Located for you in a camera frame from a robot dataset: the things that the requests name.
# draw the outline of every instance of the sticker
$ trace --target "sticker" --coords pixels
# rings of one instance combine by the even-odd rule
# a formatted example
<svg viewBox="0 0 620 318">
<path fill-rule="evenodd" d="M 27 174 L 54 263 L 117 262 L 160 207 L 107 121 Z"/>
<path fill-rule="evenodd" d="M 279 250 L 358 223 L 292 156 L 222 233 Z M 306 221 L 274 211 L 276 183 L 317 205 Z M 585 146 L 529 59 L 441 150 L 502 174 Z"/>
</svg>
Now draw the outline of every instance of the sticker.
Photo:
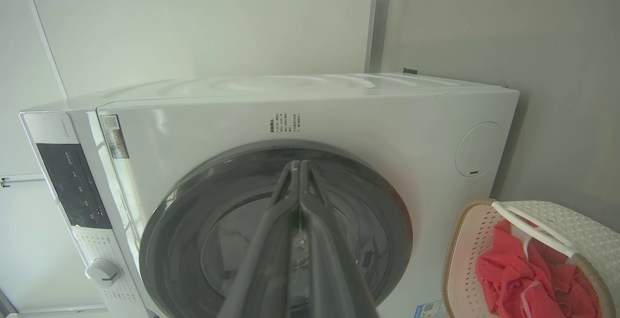
<svg viewBox="0 0 620 318">
<path fill-rule="evenodd" d="M 444 313 L 446 313 L 446 305 L 443 304 L 443 300 L 439 300 L 430 304 L 419 305 L 416 308 L 414 318 L 434 317 Z"/>
<path fill-rule="evenodd" d="M 101 123 L 104 126 L 106 143 L 108 144 L 108 148 L 110 148 L 110 154 L 113 159 L 128 158 L 129 152 L 127 152 L 127 146 L 124 143 L 123 131 L 120 129 L 118 116 L 115 114 L 102 115 Z"/>
<path fill-rule="evenodd" d="M 269 132 L 301 132 L 301 113 L 276 113 L 269 120 Z"/>
</svg>

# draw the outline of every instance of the red clothing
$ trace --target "red clothing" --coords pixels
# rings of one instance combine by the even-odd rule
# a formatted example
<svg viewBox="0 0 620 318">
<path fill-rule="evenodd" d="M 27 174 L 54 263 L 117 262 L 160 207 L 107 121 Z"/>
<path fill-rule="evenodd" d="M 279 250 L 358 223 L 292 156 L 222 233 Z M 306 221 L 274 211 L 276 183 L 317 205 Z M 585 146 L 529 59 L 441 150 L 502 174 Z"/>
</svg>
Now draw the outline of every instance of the red clothing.
<svg viewBox="0 0 620 318">
<path fill-rule="evenodd" d="M 527 246 L 498 223 L 493 248 L 479 256 L 476 275 L 489 312 L 502 318 L 600 318 L 591 285 L 566 256 L 536 240 Z"/>
</svg>

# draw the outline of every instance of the qr code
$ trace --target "qr code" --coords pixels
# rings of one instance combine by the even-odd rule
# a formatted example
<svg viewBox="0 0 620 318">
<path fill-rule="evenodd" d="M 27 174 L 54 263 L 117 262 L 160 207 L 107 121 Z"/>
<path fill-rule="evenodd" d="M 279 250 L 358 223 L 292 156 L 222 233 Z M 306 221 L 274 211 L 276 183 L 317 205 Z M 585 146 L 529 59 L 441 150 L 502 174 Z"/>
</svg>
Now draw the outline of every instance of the qr code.
<svg viewBox="0 0 620 318">
<path fill-rule="evenodd" d="M 118 129 L 118 119 L 115 115 L 106 115 L 104 117 L 104 126 L 110 129 Z"/>
</svg>

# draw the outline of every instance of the woven pattern basket side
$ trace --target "woven pattern basket side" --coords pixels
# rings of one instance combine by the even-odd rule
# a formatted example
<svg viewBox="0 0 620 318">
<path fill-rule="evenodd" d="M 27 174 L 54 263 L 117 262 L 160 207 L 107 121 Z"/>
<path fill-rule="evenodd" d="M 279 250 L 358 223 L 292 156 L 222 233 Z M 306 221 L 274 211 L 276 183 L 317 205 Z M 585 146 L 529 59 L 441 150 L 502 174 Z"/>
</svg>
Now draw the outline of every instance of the woven pattern basket side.
<svg viewBox="0 0 620 318">
<path fill-rule="evenodd" d="M 452 318 L 497 317 L 489 313 L 476 278 L 476 260 L 493 246 L 493 227 L 503 220 L 493 202 L 483 198 L 465 205 L 452 231 L 441 279 L 443 302 Z"/>
<path fill-rule="evenodd" d="M 533 216 L 571 241 L 598 271 L 620 307 L 620 234 L 575 210 L 546 201 L 503 202 Z"/>
</svg>

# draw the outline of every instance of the black display screen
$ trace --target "black display screen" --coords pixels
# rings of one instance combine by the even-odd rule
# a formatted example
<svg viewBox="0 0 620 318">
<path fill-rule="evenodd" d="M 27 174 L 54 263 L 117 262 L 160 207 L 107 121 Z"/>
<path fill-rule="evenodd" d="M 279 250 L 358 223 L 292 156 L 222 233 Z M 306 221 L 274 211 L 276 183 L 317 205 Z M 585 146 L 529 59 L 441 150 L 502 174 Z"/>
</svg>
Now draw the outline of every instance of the black display screen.
<svg viewBox="0 0 620 318">
<path fill-rule="evenodd" d="M 37 147 L 71 225 L 111 229 L 82 146 L 38 143 Z"/>
</svg>

